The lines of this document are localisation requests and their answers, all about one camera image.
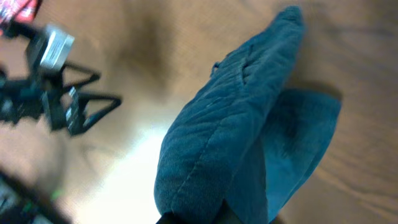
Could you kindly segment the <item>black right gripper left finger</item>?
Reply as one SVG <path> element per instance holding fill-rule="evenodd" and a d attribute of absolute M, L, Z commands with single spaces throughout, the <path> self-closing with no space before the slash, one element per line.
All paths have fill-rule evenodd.
<path fill-rule="evenodd" d="M 176 214 L 170 212 L 163 214 L 156 224 L 187 224 L 184 220 L 179 218 Z"/>

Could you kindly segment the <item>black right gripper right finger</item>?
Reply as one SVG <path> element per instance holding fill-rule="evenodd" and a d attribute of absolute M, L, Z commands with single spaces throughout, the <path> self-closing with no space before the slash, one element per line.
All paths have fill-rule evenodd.
<path fill-rule="evenodd" d="M 216 217 L 214 224 L 243 224 L 239 217 L 232 211 L 227 202 L 224 200 Z"/>

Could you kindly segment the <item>dark blue shorts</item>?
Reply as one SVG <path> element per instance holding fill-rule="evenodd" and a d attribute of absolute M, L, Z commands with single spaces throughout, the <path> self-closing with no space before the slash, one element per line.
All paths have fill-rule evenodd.
<path fill-rule="evenodd" d="M 160 217 L 214 223 L 225 200 L 242 223 L 270 223 L 312 175 L 341 99 L 286 86 L 304 35 L 301 8 L 287 6 L 214 64 L 162 141 L 154 184 Z"/>

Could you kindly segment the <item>black red clothes pile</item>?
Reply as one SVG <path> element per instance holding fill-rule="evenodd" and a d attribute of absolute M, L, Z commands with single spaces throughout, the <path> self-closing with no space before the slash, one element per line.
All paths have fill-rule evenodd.
<path fill-rule="evenodd" d="M 42 0 L 1 0 L 1 25 L 11 20 L 32 22 L 41 6 Z"/>

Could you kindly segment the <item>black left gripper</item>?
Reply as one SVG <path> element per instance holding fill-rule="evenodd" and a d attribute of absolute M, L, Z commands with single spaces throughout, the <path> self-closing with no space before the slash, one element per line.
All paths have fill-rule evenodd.
<path fill-rule="evenodd" d="M 69 70 L 79 78 L 64 84 L 63 74 Z M 17 125 L 24 118 L 38 120 L 44 116 L 52 131 L 65 128 L 71 136 L 81 135 L 122 103 L 122 98 L 116 95 L 77 90 L 98 81 L 100 76 L 99 70 L 74 62 L 65 62 L 61 72 L 52 75 L 32 73 L 29 78 L 19 80 L 8 79 L 1 70 L 1 121 Z M 72 98 L 67 108 L 62 103 L 66 93 Z M 87 106 L 91 101 L 109 101 L 110 104 L 88 114 Z"/>

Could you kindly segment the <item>black aluminium mounting rail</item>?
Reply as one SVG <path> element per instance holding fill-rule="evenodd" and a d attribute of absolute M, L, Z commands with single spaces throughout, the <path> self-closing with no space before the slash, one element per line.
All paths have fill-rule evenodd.
<path fill-rule="evenodd" d="M 71 224 L 47 197 L 1 172 L 1 224 Z"/>

